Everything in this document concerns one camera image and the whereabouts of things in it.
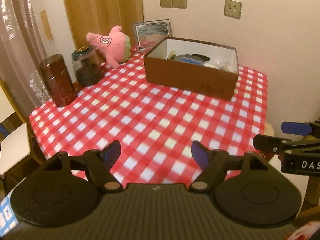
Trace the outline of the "white packaged socks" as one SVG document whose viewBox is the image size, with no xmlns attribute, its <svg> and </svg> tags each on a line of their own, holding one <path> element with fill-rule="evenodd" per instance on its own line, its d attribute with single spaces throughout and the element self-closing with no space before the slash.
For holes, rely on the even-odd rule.
<svg viewBox="0 0 320 240">
<path fill-rule="evenodd" d="M 176 57 L 176 53 L 174 50 L 172 50 L 169 55 L 167 56 L 167 60 L 173 60 Z"/>
</svg>

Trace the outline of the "glass picture frame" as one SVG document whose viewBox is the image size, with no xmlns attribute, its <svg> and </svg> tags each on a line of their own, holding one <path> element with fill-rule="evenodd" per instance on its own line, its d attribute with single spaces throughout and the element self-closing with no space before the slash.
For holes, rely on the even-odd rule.
<svg viewBox="0 0 320 240">
<path fill-rule="evenodd" d="M 138 52 L 152 49 L 164 38 L 172 37 L 169 19 L 133 23 L 132 32 Z"/>
</svg>

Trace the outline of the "red white checkered tablecloth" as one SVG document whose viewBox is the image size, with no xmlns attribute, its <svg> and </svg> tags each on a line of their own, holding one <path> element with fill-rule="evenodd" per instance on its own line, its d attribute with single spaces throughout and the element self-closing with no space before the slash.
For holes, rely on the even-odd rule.
<svg viewBox="0 0 320 240">
<path fill-rule="evenodd" d="M 49 100 L 30 114 L 45 157 L 81 155 L 117 140 L 121 155 L 111 171 L 122 184 L 189 184 L 200 174 L 193 141 L 242 155 L 265 130 L 268 80 L 250 68 L 240 67 L 229 101 L 148 83 L 135 50 L 119 69 L 103 69 L 100 82 L 80 90 L 70 105 Z"/>
</svg>

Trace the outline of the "brown metal canister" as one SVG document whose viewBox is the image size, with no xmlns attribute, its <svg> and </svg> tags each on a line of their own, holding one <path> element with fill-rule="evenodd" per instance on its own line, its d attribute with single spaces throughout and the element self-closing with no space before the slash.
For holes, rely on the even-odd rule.
<svg viewBox="0 0 320 240">
<path fill-rule="evenodd" d="M 44 59 L 39 70 L 57 107 L 70 105 L 76 99 L 76 92 L 61 54 Z"/>
</svg>

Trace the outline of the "striped knitted beanie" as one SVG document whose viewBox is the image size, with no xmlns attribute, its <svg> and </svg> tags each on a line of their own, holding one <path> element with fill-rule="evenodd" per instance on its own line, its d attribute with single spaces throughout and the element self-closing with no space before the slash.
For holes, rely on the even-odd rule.
<svg viewBox="0 0 320 240">
<path fill-rule="evenodd" d="M 198 56 L 190 55 L 190 54 L 178 55 L 172 60 L 177 61 L 177 62 L 195 64 L 198 66 L 204 65 L 204 60 L 202 58 L 200 58 Z"/>
</svg>

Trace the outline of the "wooden door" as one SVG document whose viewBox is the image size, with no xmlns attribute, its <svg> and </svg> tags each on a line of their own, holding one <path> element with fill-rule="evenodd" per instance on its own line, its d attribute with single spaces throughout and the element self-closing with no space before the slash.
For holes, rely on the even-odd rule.
<svg viewBox="0 0 320 240">
<path fill-rule="evenodd" d="M 107 35 L 120 25 L 135 44 L 132 24 L 144 21 L 142 0 L 64 0 L 76 48 L 87 45 L 89 32 Z"/>
</svg>

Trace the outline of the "clear plastic bag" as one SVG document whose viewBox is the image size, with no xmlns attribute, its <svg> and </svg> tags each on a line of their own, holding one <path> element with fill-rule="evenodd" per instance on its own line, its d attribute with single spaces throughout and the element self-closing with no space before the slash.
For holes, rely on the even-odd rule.
<svg viewBox="0 0 320 240">
<path fill-rule="evenodd" d="M 218 69 L 218 70 L 224 70 L 226 72 L 233 71 L 233 66 L 229 61 L 221 61 L 221 62 L 217 62 L 217 63 L 213 63 L 213 64 L 205 62 L 203 65 L 205 67 L 214 68 L 214 69 Z"/>
</svg>

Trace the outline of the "sheer curtain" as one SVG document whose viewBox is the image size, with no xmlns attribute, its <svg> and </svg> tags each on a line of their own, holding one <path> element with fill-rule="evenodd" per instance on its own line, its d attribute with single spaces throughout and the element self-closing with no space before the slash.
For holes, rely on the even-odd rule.
<svg viewBox="0 0 320 240">
<path fill-rule="evenodd" d="M 46 57 L 31 0 L 1 0 L 1 80 L 25 118 L 50 98 L 38 71 Z"/>
</svg>

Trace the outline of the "white side table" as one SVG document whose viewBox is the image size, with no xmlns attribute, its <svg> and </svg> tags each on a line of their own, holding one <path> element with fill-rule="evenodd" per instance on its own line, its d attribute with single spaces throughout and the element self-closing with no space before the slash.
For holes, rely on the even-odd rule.
<svg viewBox="0 0 320 240">
<path fill-rule="evenodd" d="M 31 153 L 28 126 L 23 123 L 1 143 L 1 176 Z"/>
</svg>

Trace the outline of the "black red ear pad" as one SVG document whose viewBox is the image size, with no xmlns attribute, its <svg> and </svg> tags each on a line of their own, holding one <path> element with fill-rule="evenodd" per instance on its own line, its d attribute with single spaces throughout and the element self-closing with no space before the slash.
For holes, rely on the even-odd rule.
<svg viewBox="0 0 320 240">
<path fill-rule="evenodd" d="M 206 62 L 210 61 L 210 58 L 205 55 L 201 55 L 201 54 L 192 54 L 192 55 L 202 59 L 203 61 L 206 61 Z"/>
</svg>

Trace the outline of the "glass jar dark contents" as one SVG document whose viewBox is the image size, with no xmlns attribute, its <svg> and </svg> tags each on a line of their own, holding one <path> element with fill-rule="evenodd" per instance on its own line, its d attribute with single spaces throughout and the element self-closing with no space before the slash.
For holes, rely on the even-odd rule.
<svg viewBox="0 0 320 240">
<path fill-rule="evenodd" d="M 103 72 L 92 47 L 81 47 L 72 52 L 75 77 L 82 87 L 95 85 L 102 78 Z"/>
</svg>

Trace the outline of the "pink star plush toy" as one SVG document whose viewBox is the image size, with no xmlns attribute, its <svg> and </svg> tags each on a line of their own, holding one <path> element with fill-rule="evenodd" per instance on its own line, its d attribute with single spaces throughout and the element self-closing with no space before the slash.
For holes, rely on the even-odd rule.
<svg viewBox="0 0 320 240">
<path fill-rule="evenodd" d="M 106 36 L 88 33 L 86 41 L 104 55 L 106 62 L 113 69 L 119 68 L 131 55 L 131 40 L 119 25 L 114 26 Z"/>
</svg>

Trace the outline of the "single wall socket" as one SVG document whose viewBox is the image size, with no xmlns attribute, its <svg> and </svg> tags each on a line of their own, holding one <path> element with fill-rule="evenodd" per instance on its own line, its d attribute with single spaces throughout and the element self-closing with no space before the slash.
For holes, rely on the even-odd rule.
<svg viewBox="0 0 320 240">
<path fill-rule="evenodd" d="M 242 3 L 234 0 L 225 0 L 224 15 L 239 20 L 241 18 Z"/>
</svg>

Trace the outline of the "brown cardboard box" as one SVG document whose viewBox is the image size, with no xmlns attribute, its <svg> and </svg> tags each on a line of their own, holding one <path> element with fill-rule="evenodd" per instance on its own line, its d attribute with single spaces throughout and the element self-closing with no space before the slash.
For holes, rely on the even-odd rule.
<svg viewBox="0 0 320 240">
<path fill-rule="evenodd" d="M 176 56 L 201 54 L 208 63 L 229 61 L 232 72 L 167 60 L 174 50 Z M 239 77 L 236 48 L 186 38 L 166 37 L 144 56 L 145 77 L 149 83 L 164 85 L 222 100 L 231 100 Z"/>
</svg>

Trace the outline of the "double wall socket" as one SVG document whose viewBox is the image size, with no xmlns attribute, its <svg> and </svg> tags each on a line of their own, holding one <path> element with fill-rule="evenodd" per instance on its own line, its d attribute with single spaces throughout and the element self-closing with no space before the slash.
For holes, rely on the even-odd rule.
<svg viewBox="0 0 320 240">
<path fill-rule="evenodd" d="M 161 8 L 186 9 L 187 0 L 159 0 Z"/>
</svg>

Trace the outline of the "blue white patterned cloth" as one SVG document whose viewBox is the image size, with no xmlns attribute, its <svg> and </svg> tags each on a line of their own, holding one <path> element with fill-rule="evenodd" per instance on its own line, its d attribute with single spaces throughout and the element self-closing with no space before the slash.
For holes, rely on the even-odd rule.
<svg viewBox="0 0 320 240">
<path fill-rule="evenodd" d="M 12 191 L 4 197 L 0 206 L 0 235 L 3 237 L 18 225 L 18 220 L 12 210 L 10 198 Z"/>
</svg>

